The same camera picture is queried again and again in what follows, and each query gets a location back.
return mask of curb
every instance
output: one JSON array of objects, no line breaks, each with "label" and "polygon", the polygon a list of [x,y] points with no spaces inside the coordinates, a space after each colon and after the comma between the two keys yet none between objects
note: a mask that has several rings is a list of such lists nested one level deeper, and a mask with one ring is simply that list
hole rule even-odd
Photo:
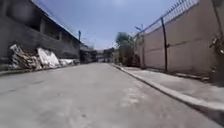
[{"label": "curb", "polygon": [[77,66],[77,65],[62,66],[62,67],[57,67],[57,68],[45,68],[45,69],[39,69],[39,70],[23,69],[23,70],[2,71],[2,72],[0,72],[0,77],[8,76],[8,75],[23,74],[23,73],[34,73],[34,72],[40,72],[40,71],[57,70],[57,69],[68,68],[68,67],[73,67],[73,66]]},{"label": "curb", "polygon": [[120,66],[117,66],[117,65],[114,65],[112,64],[113,67],[123,71],[124,73],[136,78],[137,80],[163,92],[164,94],[168,95],[168,96],[171,96],[181,102],[184,102],[188,105],[191,105],[191,106],[194,106],[194,107],[199,107],[199,108],[203,108],[203,109],[209,109],[209,110],[212,110],[212,111],[216,111],[216,112],[221,112],[221,113],[224,113],[224,104],[223,103],[219,103],[219,102],[207,102],[203,99],[196,99],[194,97],[191,97],[191,96],[188,96],[188,95],[185,95],[183,93],[180,93],[178,91],[175,91],[175,90],[172,90],[172,89],[169,89],[167,87],[164,87],[163,85],[160,85],[158,83],[155,83],[151,80],[144,80],[144,78],[142,78],[141,76],[138,76],[138,75],[135,75],[133,73],[130,73],[129,71],[123,69],[122,67]]}]

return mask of utility pole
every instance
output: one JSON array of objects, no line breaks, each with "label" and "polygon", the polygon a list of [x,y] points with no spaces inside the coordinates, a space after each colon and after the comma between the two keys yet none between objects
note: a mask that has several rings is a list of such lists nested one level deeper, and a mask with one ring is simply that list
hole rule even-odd
[{"label": "utility pole", "polygon": [[145,31],[143,30],[143,24],[141,25],[142,28],[142,66],[145,68]]},{"label": "utility pole", "polygon": [[79,42],[81,42],[81,36],[82,36],[82,32],[79,31]]}]

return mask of house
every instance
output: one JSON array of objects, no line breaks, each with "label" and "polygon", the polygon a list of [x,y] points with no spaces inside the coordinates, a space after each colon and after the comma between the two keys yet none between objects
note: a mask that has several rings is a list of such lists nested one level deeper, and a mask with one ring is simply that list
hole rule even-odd
[{"label": "house", "polygon": [[80,41],[31,0],[0,1],[0,63],[15,43],[51,50],[58,58],[79,59]]}]

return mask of tarp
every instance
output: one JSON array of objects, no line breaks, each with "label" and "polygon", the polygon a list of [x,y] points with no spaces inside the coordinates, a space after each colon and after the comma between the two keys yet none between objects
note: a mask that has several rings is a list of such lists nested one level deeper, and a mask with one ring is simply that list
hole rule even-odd
[{"label": "tarp", "polygon": [[57,68],[60,66],[59,60],[53,52],[43,48],[38,48],[37,51],[44,68]]}]

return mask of street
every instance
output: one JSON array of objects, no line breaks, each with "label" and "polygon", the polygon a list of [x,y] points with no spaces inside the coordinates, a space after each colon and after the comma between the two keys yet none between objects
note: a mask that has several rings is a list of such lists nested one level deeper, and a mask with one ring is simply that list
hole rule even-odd
[{"label": "street", "polygon": [[109,64],[0,78],[1,128],[221,128]]}]

